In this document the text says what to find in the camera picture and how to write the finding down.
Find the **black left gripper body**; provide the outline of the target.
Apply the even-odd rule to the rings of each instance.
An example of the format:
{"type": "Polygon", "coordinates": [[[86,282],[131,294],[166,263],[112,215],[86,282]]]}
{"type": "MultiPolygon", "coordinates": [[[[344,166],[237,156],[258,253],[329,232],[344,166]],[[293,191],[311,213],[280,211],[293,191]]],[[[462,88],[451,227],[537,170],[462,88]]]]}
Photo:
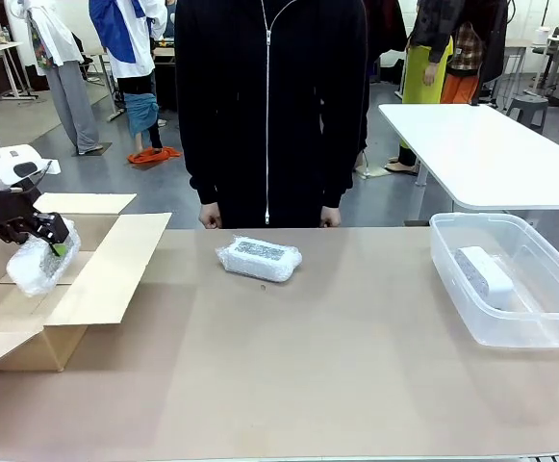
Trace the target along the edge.
{"type": "Polygon", "coordinates": [[[0,224],[16,220],[33,223],[38,212],[34,204],[40,196],[41,192],[31,180],[0,187],[0,224]]]}

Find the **narrow bubble-wrapped clock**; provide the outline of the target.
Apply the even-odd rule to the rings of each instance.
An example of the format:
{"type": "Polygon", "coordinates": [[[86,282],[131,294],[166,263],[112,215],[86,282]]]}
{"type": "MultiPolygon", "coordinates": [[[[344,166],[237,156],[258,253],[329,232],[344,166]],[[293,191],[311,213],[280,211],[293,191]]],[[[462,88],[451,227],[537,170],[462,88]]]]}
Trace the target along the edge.
{"type": "Polygon", "coordinates": [[[30,236],[6,265],[11,281],[27,296],[47,295],[60,281],[81,246],[73,220],[65,218],[69,234],[63,244],[55,244],[57,253],[46,241],[30,236]]]}

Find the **unwrapped white digital clock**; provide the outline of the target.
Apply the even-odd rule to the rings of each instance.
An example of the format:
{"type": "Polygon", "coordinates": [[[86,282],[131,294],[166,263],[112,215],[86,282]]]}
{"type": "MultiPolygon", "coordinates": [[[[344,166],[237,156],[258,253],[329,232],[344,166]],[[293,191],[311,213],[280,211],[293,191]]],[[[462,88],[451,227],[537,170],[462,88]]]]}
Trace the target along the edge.
{"type": "Polygon", "coordinates": [[[496,309],[506,309],[514,283],[495,259],[480,246],[458,248],[454,259],[480,298],[496,309]]]}

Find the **wide bubble-wrapped clock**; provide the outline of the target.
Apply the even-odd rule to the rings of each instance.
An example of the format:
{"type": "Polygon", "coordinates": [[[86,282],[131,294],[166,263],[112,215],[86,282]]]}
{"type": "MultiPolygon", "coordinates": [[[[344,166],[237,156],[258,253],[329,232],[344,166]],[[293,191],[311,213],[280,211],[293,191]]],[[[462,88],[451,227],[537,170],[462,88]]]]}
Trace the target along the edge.
{"type": "Polygon", "coordinates": [[[216,249],[216,256],[228,272],[274,283],[288,281],[302,263],[295,246],[245,236],[234,236],[231,243],[216,249]]]}

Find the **person's right hand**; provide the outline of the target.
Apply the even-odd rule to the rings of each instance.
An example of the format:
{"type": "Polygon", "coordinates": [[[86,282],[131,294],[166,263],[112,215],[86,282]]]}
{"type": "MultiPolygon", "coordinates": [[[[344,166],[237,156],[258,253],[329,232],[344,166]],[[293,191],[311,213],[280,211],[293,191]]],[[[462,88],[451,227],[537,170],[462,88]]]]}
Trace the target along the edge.
{"type": "Polygon", "coordinates": [[[222,228],[221,214],[216,202],[211,204],[203,204],[200,207],[198,219],[205,229],[222,228]]]}

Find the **open cardboard box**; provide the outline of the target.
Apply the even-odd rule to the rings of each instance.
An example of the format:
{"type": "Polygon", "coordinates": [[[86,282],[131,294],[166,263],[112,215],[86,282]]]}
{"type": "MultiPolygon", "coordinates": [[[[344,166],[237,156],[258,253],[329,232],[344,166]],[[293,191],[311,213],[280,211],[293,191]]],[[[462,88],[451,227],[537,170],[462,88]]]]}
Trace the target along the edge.
{"type": "Polygon", "coordinates": [[[119,324],[170,219],[126,215],[130,194],[46,193],[43,212],[73,220],[82,245],[57,287],[28,297],[6,274],[0,241],[0,371],[64,369],[91,325],[119,324]]]}

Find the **grey plastic stool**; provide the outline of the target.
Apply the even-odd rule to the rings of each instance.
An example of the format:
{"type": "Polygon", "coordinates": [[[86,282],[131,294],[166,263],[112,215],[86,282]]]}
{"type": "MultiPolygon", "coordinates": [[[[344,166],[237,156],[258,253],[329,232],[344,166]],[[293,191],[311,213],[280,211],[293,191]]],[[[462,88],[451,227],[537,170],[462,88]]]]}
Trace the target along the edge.
{"type": "Polygon", "coordinates": [[[524,94],[513,98],[506,114],[517,123],[542,135],[546,123],[548,100],[539,95],[524,94]]]}

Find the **white background table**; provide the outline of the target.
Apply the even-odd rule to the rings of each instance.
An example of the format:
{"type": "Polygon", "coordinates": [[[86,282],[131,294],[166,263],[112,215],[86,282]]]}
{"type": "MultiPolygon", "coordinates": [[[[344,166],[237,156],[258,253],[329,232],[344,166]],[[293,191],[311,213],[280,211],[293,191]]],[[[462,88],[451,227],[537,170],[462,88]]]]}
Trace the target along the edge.
{"type": "Polygon", "coordinates": [[[453,201],[471,210],[559,210],[559,144],[484,105],[378,108],[453,201]]]}

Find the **orange cloth on floor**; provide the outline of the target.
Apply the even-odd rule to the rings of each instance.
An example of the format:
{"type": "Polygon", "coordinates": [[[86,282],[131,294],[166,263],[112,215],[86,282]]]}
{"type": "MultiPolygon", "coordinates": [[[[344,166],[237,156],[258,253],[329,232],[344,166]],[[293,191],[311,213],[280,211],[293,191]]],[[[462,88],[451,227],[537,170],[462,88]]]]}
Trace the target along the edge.
{"type": "Polygon", "coordinates": [[[132,165],[157,164],[181,156],[180,151],[169,146],[164,146],[161,149],[149,147],[139,153],[129,155],[127,160],[132,165]]]}

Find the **mannequin white shirt grey trousers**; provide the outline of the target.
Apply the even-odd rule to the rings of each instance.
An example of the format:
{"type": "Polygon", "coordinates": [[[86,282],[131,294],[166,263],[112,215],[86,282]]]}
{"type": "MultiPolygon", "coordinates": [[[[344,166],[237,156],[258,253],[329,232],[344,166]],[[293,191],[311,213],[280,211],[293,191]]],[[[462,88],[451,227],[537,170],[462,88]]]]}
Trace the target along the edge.
{"type": "Polygon", "coordinates": [[[51,0],[14,0],[28,30],[38,75],[46,78],[61,124],[80,155],[102,148],[80,64],[84,59],[51,0]]]}

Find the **teal cloth wrap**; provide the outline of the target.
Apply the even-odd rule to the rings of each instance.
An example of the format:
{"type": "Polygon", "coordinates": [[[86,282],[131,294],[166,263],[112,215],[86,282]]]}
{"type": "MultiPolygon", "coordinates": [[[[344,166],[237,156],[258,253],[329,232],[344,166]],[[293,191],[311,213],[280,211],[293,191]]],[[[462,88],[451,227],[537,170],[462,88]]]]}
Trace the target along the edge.
{"type": "Polygon", "coordinates": [[[123,93],[129,130],[133,137],[151,128],[158,119],[159,106],[154,93],[123,93]]]}

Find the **mannequin plaid shirt orange trousers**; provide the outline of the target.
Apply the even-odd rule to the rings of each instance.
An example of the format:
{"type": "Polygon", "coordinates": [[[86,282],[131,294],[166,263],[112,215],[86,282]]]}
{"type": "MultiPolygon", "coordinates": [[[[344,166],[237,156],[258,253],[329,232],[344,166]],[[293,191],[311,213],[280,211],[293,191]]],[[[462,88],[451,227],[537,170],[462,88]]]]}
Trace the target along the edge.
{"type": "Polygon", "coordinates": [[[469,104],[477,90],[484,43],[470,22],[457,30],[454,51],[446,65],[442,104],[469,104]]]}

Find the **mannequin dark jacket yellow apron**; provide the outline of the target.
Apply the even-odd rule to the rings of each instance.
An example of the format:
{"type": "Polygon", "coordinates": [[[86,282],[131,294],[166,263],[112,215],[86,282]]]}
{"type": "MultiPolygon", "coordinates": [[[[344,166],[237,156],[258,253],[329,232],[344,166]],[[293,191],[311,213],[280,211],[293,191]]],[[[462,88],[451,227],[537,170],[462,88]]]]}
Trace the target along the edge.
{"type": "Polygon", "coordinates": [[[472,102],[484,83],[503,72],[508,0],[419,0],[408,38],[404,104],[441,103],[446,65],[454,51],[458,28],[470,22],[484,43],[484,59],[472,102]]]}

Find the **mannequin blue white jacket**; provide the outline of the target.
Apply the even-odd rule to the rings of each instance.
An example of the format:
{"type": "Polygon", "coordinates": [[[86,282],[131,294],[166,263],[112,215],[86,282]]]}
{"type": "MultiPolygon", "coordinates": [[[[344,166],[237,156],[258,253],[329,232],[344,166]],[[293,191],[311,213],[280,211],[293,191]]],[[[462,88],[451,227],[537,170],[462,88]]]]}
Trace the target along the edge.
{"type": "MultiPolygon", "coordinates": [[[[165,0],[89,0],[89,17],[108,55],[122,96],[124,92],[155,94],[151,42],[165,32],[168,19],[165,0]]],[[[135,154],[149,147],[164,147],[158,119],[151,128],[133,138],[135,154]]]]}

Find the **person in black hoodie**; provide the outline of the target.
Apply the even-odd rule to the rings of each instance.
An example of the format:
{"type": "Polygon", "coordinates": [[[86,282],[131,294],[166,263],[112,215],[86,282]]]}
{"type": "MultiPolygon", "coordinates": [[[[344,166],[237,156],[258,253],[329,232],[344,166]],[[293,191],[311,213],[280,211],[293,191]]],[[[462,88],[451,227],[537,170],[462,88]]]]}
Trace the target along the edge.
{"type": "Polygon", "coordinates": [[[179,131],[223,229],[315,228],[359,152],[363,0],[178,0],[179,131]]]}

